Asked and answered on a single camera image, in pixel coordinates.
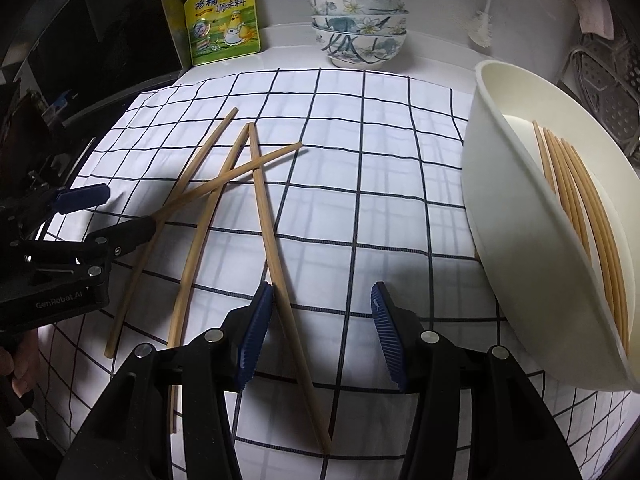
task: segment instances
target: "human hand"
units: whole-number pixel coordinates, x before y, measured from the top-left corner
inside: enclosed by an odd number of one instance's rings
[[[35,386],[39,370],[37,329],[24,333],[13,356],[4,348],[0,348],[0,375],[9,375],[13,372],[12,387],[18,397],[23,396]]]

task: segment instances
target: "yellow seasoning bag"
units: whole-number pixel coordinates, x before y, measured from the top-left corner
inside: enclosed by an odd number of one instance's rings
[[[260,52],[255,0],[187,0],[194,65]]]

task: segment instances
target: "floral bowl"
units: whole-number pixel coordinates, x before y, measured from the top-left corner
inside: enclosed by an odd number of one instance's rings
[[[308,0],[314,16],[407,14],[404,0]]]
[[[353,34],[373,34],[375,36],[398,36],[406,32],[406,16],[402,14],[347,14],[346,16],[312,16],[317,28],[350,32]]]
[[[406,33],[397,36],[347,34],[314,27],[316,43],[340,68],[375,69],[392,59],[402,47]]]

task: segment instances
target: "bamboo chopstick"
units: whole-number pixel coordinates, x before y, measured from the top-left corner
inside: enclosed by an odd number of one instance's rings
[[[569,208],[571,210],[571,214],[568,215],[571,220],[572,225],[574,226],[574,230],[578,237],[580,238],[580,242],[582,243],[582,248],[587,253],[587,257],[591,261],[591,248],[589,247],[589,237],[587,236],[587,227],[584,223],[584,217],[582,216],[582,208],[580,207],[580,200],[578,199],[578,192],[575,187],[575,182],[572,178],[571,171],[567,161],[565,160],[564,153],[562,148],[560,147],[560,143],[558,138],[550,131],[545,128],[545,138],[547,138],[547,143],[549,144],[550,151],[553,150],[555,156],[558,159],[559,167],[561,170],[561,178],[564,181],[564,187],[567,191],[567,198],[569,202]]]
[[[260,148],[258,146],[258,135],[255,130],[255,124],[249,124],[249,144],[251,146],[252,160],[260,160]],[[267,198],[266,186],[264,184],[264,175],[262,174],[261,165],[254,169],[254,187],[255,199],[258,206],[258,217],[260,219],[260,229],[262,231],[262,241],[264,243],[264,252],[267,256],[267,265],[273,290],[275,294],[276,308],[280,323],[284,330],[285,338],[289,343],[289,348],[293,355],[293,363],[296,369],[296,379],[302,390],[302,396],[305,400],[305,406],[311,423],[316,434],[316,439],[323,453],[328,454],[331,451],[331,437],[329,436],[328,427],[322,416],[318,398],[314,392],[311,374],[306,364],[305,353],[300,343],[300,336],[296,327],[296,321],[293,317],[291,302],[289,301],[289,293],[282,271],[278,245],[273,232],[273,217],[269,200]]]
[[[222,164],[222,168],[220,168],[220,175],[226,173],[231,170],[238,160],[238,155],[242,151],[244,147],[244,143],[246,142],[246,138],[249,135],[249,124],[245,124],[234,142],[234,145],[229,150],[228,155],[224,163]],[[207,238],[207,234],[209,233],[209,225],[213,220],[213,214],[216,210],[216,206],[218,205],[218,201],[220,200],[220,196],[223,192],[223,187],[217,188],[213,191],[209,198],[207,198],[207,203],[202,210],[200,215],[200,219],[198,220],[198,227],[196,228],[196,234],[191,241],[191,247],[189,248],[189,253],[187,255],[187,260],[184,264],[184,269],[182,270],[182,276],[180,277],[180,289],[178,290],[178,295],[175,298],[174,303],[174,312],[171,316],[171,325],[169,326],[169,337],[166,344],[167,348],[174,348],[176,346],[180,346],[182,344],[182,336],[184,332],[184,320],[186,318],[187,310],[189,308],[189,302],[191,300],[191,285],[193,284],[193,279],[198,272],[198,268],[200,267],[200,261],[202,259],[202,250],[204,248],[205,240]],[[175,402],[177,400],[177,386],[171,388],[170,393],[170,406],[172,409],[170,410],[170,429],[172,433],[175,433]]]
[[[571,224],[575,228],[574,218],[571,214],[571,206],[569,205],[569,195],[566,190],[566,182],[564,181],[564,173],[562,172],[562,167],[560,160],[558,159],[558,152],[556,152],[555,146],[553,144],[553,140],[551,138],[551,133],[546,128],[542,128],[543,133],[545,134],[546,146],[549,148],[549,155],[551,156],[551,164],[554,167],[554,173],[556,174],[556,182],[558,183],[558,196],[560,197],[560,204],[562,205],[562,209],[569,217]]]
[[[251,170],[255,170],[259,166],[267,164],[272,160],[276,160],[281,156],[287,155],[287,153],[295,152],[302,148],[302,142],[296,142],[294,144],[290,144],[289,146],[285,146],[284,148],[280,148],[279,150],[275,150],[274,152],[267,153],[266,155],[261,156],[258,159],[251,160],[242,166],[238,166],[230,171],[227,171],[225,174],[219,175],[216,178],[212,178],[208,182],[201,184],[195,189],[180,195],[175,200],[165,204],[158,211],[153,213],[151,216],[156,220],[158,218],[164,218],[165,216],[171,215],[175,211],[178,211],[181,207],[185,206],[189,202],[196,200],[197,198],[210,193],[214,189],[226,184],[230,180],[233,180],[245,173],[249,173]]]
[[[596,239],[600,265],[603,269],[603,281],[605,284],[607,281],[610,283],[612,303],[609,303],[609,307],[612,310],[623,349],[628,353],[628,306],[626,304],[625,283],[622,275],[622,265],[620,264],[620,254],[618,253],[616,241],[613,237],[609,218],[602,205],[593,180],[584,166],[582,159],[575,151],[575,148],[564,139],[561,141],[561,146],[569,161],[570,169],[578,184],[578,190],[587,209],[587,216],[589,217],[591,229]],[[604,258],[600,255],[601,251],[604,253]],[[605,266],[610,273],[608,280],[604,277],[605,267],[602,265],[603,259],[606,261]]]
[[[538,142],[538,149],[540,150],[540,159],[542,159],[542,171],[545,174],[546,181],[551,186],[552,191],[556,192],[556,185],[554,184],[554,174],[551,171],[551,164],[549,164],[549,156],[546,152],[545,142],[542,140],[542,135],[540,134],[540,128],[538,127],[538,122],[533,121],[533,129],[536,133],[536,141]]]
[[[191,177],[193,177],[195,172],[202,164],[202,161],[209,153],[212,146],[218,141],[222,133],[225,131],[226,127],[229,126],[229,123],[233,120],[237,113],[238,109],[232,108],[232,110],[226,115],[226,117],[222,119],[222,122],[215,128],[215,130],[213,130],[213,132],[207,138],[206,142],[193,157],[193,160],[189,163],[187,168],[185,168],[185,170],[178,178],[178,182],[171,190],[171,193],[169,193],[167,202],[172,202],[174,199],[179,197],[186,189]],[[145,268],[145,265],[149,260],[149,256],[151,256],[156,243],[158,243],[158,239],[162,232],[162,228],[164,227],[164,223],[168,218],[168,215],[155,216],[154,218],[156,220],[156,232],[151,240],[149,240],[146,246],[143,248],[140,256],[136,261],[135,266],[133,267],[133,270],[131,271],[131,274],[129,275],[124,294],[122,296],[122,299],[120,300],[120,303],[118,304],[115,318],[113,319],[113,323],[111,324],[111,331],[109,332],[107,345],[104,349],[104,356],[108,359],[113,359],[115,355],[118,340],[120,338],[120,332],[122,331],[122,325],[124,324],[124,320],[127,317],[127,311],[129,310],[129,305],[136,291],[136,285],[138,284],[138,280],[140,279],[142,270]]]

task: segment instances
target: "ceramic bowl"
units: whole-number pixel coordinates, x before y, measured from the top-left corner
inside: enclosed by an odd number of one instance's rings
[[[372,36],[313,28],[320,49],[335,66],[341,68],[375,69],[392,59],[406,39],[406,33],[398,36]]]
[[[314,16],[407,14],[405,0],[308,0]]]
[[[480,63],[476,82],[462,193],[501,309],[537,365],[556,379],[587,390],[640,391],[638,176],[598,121],[555,85],[497,61]],[[575,147],[602,199],[622,264],[628,354],[598,257],[592,250],[588,258],[545,180],[533,120]]]
[[[346,16],[312,16],[311,22],[317,28],[369,34],[372,36],[398,36],[406,32],[406,16],[402,14],[347,14]]]

